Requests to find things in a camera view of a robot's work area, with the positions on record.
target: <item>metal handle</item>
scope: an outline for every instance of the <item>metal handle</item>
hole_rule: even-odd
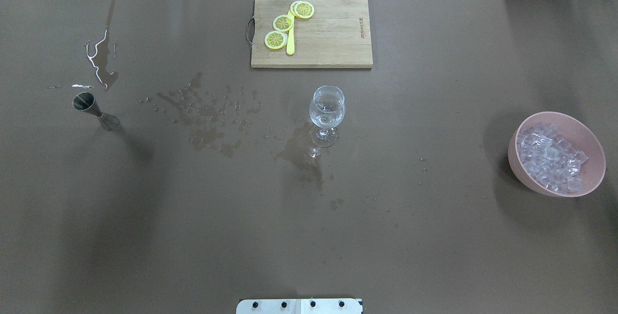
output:
[[[251,36],[251,39],[249,39],[249,24],[251,24],[251,22],[253,22],[253,35]],[[255,35],[255,17],[252,15],[251,19],[249,19],[249,22],[247,22],[247,31],[245,32],[245,37],[247,38],[247,41],[249,41],[249,46],[253,47],[253,36]]]

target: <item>jigger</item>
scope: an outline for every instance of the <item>jigger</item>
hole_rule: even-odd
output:
[[[120,124],[116,116],[101,112],[95,100],[95,96],[90,92],[81,92],[77,94],[73,99],[73,107],[77,111],[83,111],[87,114],[94,114],[94,116],[97,116],[97,119],[99,119],[101,123],[101,127],[105,130],[112,130]]]

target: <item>pink bowl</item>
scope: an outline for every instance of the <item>pink bowl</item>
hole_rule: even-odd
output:
[[[567,193],[565,195],[552,192],[534,181],[534,178],[532,178],[521,165],[521,160],[519,160],[519,155],[517,154],[517,134],[519,134],[521,129],[532,127],[539,122],[543,122],[546,125],[550,123],[557,125],[563,137],[568,140],[574,148],[583,151],[586,156],[589,157],[589,160],[581,166],[580,175],[583,186],[581,191]],[[603,153],[603,148],[596,139],[596,136],[594,136],[588,127],[573,117],[552,111],[533,114],[519,125],[519,128],[510,139],[510,144],[508,144],[508,163],[519,181],[529,189],[552,197],[581,197],[587,195],[601,184],[605,176],[605,153]]]

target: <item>glass of water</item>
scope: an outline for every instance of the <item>glass of water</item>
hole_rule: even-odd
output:
[[[315,126],[311,141],[318,147],[329,147],[337,139],[337,127],[346,115],[344,92],[335,86],[316,89],[309,105],[309,116]]]

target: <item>wooden cutting board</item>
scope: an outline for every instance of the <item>wooden cutting board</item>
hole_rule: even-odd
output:
[[[271,50],[264,37],[272,21],[296,0],[255,0],[254,68],[371,68],[371,30],[367,0],[303,0],[315,7],[310,19],[295,19],[296,52]]]

